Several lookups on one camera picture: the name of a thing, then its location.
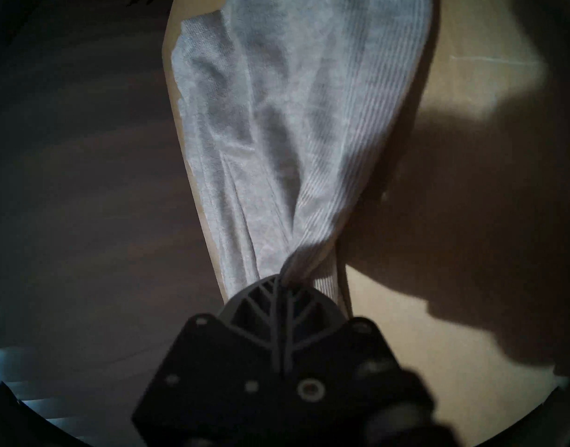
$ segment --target wooden floor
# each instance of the wooden floor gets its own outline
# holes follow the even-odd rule
[[[0,59],[0,379],[101,446],[221,295],[161,61],[172,0],[43,0]]]

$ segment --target cloth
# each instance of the cloth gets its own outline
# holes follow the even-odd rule
[[[334,242],[426,42],[432,0],[227,0],[172,53],[185,155],[228,296],[268,275],[337,295]]]

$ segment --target dark floor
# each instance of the dark floor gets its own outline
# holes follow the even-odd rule
[[[221,296],[161,62],[172,0],[43,0],[0,58],[0,379],[97,446]]]

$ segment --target screw hole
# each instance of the screw hole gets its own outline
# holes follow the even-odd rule
[[[318,402],[326,394],[322,381],[306,378],[297,385],[297,394],[306,402]]]

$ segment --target tan surface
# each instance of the tan surface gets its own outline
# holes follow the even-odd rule
[[[173,3],[163,51],[180,137],[178,21],[223,1]],[[354,314],[420,372],[466,445],[543,401],[570,355],[570,59],[554,1],[537,2],[547,11],[440,0],[439,34],[339,244]]]
[[[175,78],[173,78],[173,69],[171,68],[171,52],[173,51],[175,42],[181,33],[180,22],[190,17],[216,11],[221,6],[223,6],[224,3],[225,0],[173,0],[173,6],[171,8],[171,13],[169,14],[169,20],[167,22],[167,29],[165,30],[165,39],[163,40],[163,67],[165,68],[165,78],[167,80],[167,89],[169,90],[171,110],[173,111],[175,127],[177,128],[177,134],[179,137],[179,146],[181,147],[181,152],[184,155],[185,169],[188,172],[189,185],[192,189],[192,195],[194,196],[194,201],[196,203],[196,211],[198,211],[204,239],[206,240],[206,245],[209,248],[210,259],[212,261],[213,268],[215,269],[215,275],[217,282],[219,283],[219,289],[221,290],[223,300],[226,301],[227,298],[225,295],[225,285],[223,284],[223,278],[221,277],[221,268],[219,267],[217,248],[210,235],[209,225],[202,210],[202,203],[200,202],[196,181],[193,178],[192,170],[190,169],[188,162],[185,160],[184,131],[182,128],[181,118],[179,117],[179,109],[177,106],[180,94],[177,89],[177,85],[175,84]]]

